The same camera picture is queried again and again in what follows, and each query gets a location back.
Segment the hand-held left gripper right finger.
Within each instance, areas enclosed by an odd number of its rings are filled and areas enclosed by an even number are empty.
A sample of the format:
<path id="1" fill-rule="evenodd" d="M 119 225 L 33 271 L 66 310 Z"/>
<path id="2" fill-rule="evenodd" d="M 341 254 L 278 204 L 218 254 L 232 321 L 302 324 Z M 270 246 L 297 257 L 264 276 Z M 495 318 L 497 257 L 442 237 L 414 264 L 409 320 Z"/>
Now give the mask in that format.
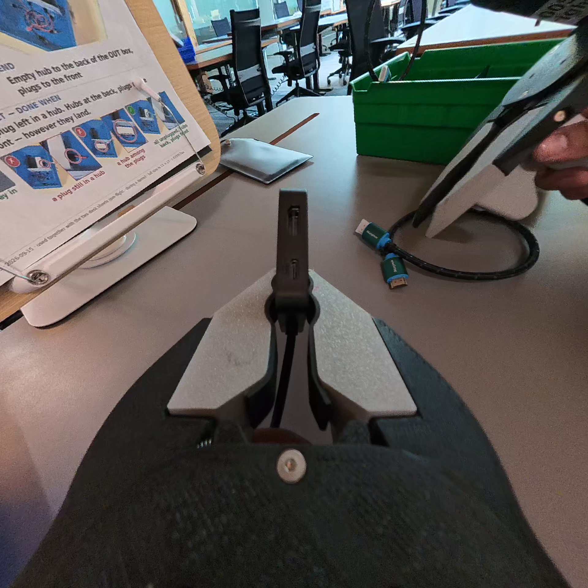
<path id="1" fill-rule="evenodd" d="M 349 421 L 412 417 L 417 406 L 372 316 L 314 270 L 309 325 L 309 404 L 320 430 Z"/>

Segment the printed instruction sheet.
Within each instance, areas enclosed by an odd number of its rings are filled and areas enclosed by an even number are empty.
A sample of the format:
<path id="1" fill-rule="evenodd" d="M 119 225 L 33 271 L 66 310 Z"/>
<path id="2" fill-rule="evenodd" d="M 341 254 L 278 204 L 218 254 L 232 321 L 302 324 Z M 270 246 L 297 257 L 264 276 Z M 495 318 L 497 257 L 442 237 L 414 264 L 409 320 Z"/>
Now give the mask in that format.
<path id="1" fill-rule="evenodd" d="M 155 1 L 1 1 L 1 283 L 210 148 Z"/>

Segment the black office chair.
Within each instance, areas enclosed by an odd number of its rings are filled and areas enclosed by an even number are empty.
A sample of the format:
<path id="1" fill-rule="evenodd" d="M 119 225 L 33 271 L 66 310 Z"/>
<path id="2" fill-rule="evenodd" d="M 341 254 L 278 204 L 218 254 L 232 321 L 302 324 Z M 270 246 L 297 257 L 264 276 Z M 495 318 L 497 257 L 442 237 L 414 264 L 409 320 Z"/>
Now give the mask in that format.
<path id="1" fill-rule="evenodd" d="M 319 97 L 331 92 L 331 88 L 320 88 L 318 71 L 320 69 L 318 29 L 321 1 L 304 1 L 299 30 L 295 33 L 296 43 L 293 51 L 279 51 L 284 63 L 273 68 L 272 73 L 283 74 L 295 87 L 276 102 L 280 106 L 290 98 L 303 96 Z"/>
<path id="2" fill-rule="evenodd" d="M 370 68 L 375 68 L 393 55 L 393 47 L 405 41 L 404 36 L 387 33 L 380 1 L 346 1 L 351 66 L 347 94 L 351 83 Z"/>
<path id="3" fill-rule="evenodd" d="M 228 104 L 238 118 L 229 128 L 220 133 L 224 137 L 252 121 L 247 113 L 255 107 L 258 116 L 273 109 L 271 90 L 263 58 L 261 18 L 258 8 L 245 11 L 230 11 L 232 30 L 231 67 L 235 84 L 228 85 L 228 76 L 219 72 L 212 79 L 219 81 L 222 91 L 212 95 L 212 103 Z"/>

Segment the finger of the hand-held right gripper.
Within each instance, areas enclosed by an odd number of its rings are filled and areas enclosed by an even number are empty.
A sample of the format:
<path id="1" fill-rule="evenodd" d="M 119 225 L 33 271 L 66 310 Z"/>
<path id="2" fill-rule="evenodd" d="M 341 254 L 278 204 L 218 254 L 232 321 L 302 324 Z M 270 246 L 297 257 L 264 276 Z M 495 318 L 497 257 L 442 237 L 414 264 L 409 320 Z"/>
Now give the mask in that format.
<path id="1" fill-rule="evenodd" d="M 461 151 L 446 166 L 431 186 L 413 216 L 412 225 L 419 227 L 456 184 L 473 168 L 481 154 L 506 126 L 504 108 L 497 107 L 482 121 Z"/>
<path id="2" fill-rule="evenodd" d="M 517 221 L 533 214 L 541 201 L 534 173 L 517 166 L 504 175 L 493 165 L 494 159 L 522 129 L 523 124 L 512 124 L 501 131 L 471 170 L 435 206 L 426 237 L 434 238 L 474 206 Z"/>

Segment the silver grey pouch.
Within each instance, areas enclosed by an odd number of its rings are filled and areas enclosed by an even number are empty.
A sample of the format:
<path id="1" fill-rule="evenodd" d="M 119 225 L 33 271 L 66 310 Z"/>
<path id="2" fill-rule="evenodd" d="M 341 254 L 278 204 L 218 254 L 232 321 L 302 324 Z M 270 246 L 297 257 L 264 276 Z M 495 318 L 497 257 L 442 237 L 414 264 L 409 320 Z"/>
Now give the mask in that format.
<path id="1" fill-rule="evenodd" d="M 220 148 L 221 165 L 265 185 L 313 158 L 253 138 L 225 138 Z"/>

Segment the green plastic bin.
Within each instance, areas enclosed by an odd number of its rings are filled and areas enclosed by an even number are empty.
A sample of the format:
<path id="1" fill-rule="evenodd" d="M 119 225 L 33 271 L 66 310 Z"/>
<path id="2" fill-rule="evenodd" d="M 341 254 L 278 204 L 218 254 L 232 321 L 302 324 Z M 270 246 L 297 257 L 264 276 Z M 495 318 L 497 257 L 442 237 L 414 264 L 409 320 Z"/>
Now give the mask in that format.
<path id="1" fill-rule="evenodd" d="M 367 72 L 352 99 L 359 155 L 446 165 L 505 94 L 556 40 L 407 52 L 388 60 L 389 80 Z"/>

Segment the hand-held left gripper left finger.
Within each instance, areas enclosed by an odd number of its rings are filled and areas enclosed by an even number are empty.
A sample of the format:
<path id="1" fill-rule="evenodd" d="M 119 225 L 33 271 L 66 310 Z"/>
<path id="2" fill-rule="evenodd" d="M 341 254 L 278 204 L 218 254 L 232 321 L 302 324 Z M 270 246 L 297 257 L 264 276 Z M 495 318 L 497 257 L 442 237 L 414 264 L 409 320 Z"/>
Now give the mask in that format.
<path id="1" fill-rule="evenodd" d="M 270 270 L 214 313 L 167 410 L 256 428 L 272 411 L 277 378 L 275 324 L 266 311 Z"/>

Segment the person's right hand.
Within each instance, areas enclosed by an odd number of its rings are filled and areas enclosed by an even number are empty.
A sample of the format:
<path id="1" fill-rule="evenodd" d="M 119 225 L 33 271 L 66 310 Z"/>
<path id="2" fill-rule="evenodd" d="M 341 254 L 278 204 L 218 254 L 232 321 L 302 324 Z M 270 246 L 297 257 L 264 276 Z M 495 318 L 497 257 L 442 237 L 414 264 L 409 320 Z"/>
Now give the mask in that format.
<path id="1" fill-rule="evenodd" d="M 587 166 L 563 167 L 586 158 L 586 120 L 555 130 L 533 152 L 533 160 L 539 165 L 535 185 L 560 192 L 568 200 L 587 203 Z"/>

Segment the black hub with thin cable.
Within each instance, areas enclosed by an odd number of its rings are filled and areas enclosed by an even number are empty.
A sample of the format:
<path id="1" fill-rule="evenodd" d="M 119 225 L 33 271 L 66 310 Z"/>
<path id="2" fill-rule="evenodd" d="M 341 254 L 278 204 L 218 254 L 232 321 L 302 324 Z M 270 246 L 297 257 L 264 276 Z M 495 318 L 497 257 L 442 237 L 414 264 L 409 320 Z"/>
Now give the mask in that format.
<path id="1" fill-rule="evenodd" d="M 278 198 L 276 268 L 271 281 L 275 320 L 286 335 L 270 425 L 279 428 L 288 394 L 296 339 L 311 311 L 308 201 L 305 189 L 281 189 Z"/>

